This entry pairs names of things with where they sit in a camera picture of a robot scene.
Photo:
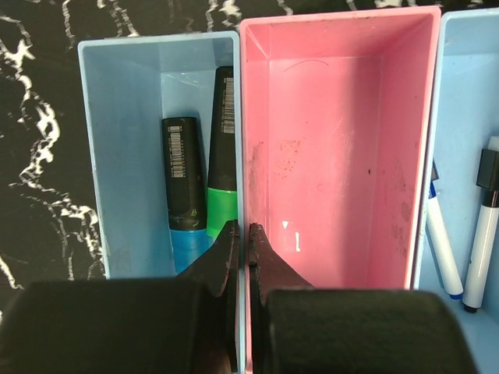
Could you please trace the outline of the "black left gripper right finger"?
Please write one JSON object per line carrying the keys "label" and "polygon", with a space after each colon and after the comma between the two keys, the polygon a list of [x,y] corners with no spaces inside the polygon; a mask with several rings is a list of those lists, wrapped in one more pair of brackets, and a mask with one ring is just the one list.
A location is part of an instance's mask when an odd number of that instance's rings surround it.
{"label": "black left gripper right finger", "polygon": [[462,330],[430,292],[315,288],[249,227],[255,373],[475,373]]}

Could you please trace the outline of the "pink plastic bin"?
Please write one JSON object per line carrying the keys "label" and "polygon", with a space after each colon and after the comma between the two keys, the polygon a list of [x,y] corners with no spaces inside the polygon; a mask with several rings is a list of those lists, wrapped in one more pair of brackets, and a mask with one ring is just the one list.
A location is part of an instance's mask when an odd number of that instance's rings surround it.
{"label": "pink plastic bin", "polygon": [[410,288],[441,11],[243,20],[245,225],[318,288]]}

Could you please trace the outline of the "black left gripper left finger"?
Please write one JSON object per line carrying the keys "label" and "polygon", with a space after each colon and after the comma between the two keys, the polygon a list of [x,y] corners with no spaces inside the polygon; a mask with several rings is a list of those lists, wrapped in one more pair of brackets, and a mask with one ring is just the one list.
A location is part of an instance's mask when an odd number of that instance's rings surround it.
{"label": "black left gripper left finger", "polygon": [[4,373],[233,373],[239,226],[176,277],[30,285],[3,314]]}

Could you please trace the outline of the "green capped black highlighter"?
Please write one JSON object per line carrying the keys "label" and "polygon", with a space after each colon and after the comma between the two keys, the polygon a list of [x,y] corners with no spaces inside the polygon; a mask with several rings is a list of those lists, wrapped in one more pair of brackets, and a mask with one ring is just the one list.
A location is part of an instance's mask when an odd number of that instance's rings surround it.
{"label": "green capped black highlighter", "polygon": [[215,239],[238,217],[235,166],[234,77],[231,66],[216,69],[207,177],[207,234]]}

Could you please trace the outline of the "blue capped black highlighter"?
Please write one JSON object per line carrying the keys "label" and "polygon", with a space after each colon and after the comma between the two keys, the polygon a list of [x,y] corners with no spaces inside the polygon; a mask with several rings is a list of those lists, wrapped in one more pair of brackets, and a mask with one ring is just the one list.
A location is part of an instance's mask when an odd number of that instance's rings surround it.
{"label": "blue capped black highlighter", "polygon": [[181,273],[209,247],[197,119],[164,118],[161,131],[168,225],[175,270]]}

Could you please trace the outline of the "blue capped white marker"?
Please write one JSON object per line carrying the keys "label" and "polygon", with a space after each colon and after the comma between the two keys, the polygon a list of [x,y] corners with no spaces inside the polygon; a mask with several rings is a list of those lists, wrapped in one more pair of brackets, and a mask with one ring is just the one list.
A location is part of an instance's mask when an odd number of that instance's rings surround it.
{"label": "blue capped white marker", "polygon": [[430,233],[430,241],[434,249],[443,288],[451,299],[460,300],[463,296],[464,289],[434,186],[434,182],[438,179],[439,174],[437,172],[436,164],[433,161],[426,209],[426,225]]}

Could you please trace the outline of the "black capped white marker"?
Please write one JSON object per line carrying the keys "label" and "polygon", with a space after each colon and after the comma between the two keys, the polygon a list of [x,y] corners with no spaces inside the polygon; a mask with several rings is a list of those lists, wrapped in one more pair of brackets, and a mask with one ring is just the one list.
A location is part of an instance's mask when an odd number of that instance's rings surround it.
{"label": "black capped white marker", "polygon": [[476,185],[483,193],[462,298],[469,313],[482,306],[498,225],[498,136],[490,137],[488,146],[482,149]]}

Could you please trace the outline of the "light blue bin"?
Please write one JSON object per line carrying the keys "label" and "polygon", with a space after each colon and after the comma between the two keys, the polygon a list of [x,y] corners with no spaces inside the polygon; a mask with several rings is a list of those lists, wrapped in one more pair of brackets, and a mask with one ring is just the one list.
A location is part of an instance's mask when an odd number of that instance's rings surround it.
{"label": "light blue bin", "polygon": [[[437,47],[427,165],[434,181],[462,281],[467,278],[479,223],[483,190],[477,186],[482,150],[498,134],[498,10],[447,12]],[[440,295],[459,320],[479,372],[498,371],[498,247],[494,246],[484,283],[483,303],[475,313],[446,294],[427,226],[421,226],[415,288]]]}
{"label": "light blue bin", "polygon": [[[197,119],[207,187],[216,69],[239,68],[235,31],[79,44],[105,281],[176,277],[161,121]],[[236,343],[241,371],[239,255]]]}

